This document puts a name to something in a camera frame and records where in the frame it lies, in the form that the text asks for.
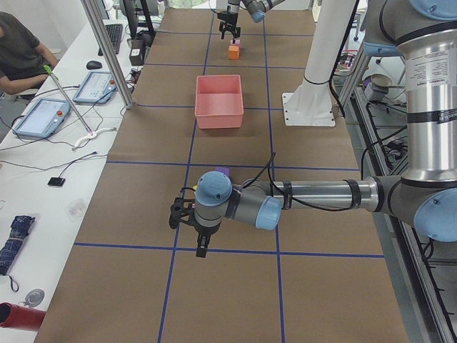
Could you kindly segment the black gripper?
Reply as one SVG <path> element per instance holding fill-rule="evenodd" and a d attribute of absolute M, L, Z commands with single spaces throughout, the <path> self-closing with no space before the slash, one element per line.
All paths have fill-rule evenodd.
<path fill-rule="evenodd" d="M 225 33 L 228 31 L 232 33 L 232 43 L 239 39 L 239 30 L 237 27 L 238 13 L 232 11 L 221 11 L 218 13 L 219 31 L 221 32 L 221 39 L 224 39 Z"/>
<path fill-rule="evenodd" d="M 211 235 L 214 233 L 212 228 L 199 229 L 197 238 L 197 249 L 196 257 L 205 258 L 207 254 L 207 248 L 211 239 Z"/>

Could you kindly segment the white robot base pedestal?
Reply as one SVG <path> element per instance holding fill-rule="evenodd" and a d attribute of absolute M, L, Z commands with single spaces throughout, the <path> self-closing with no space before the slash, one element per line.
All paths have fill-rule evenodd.
<path fill-rule="evenodd" d="M 331 78 L 357 6 L 356 0 L 322 2 L 303 81 L 295 92 L 282 94 L 285 125 L 335 126 Z"/>

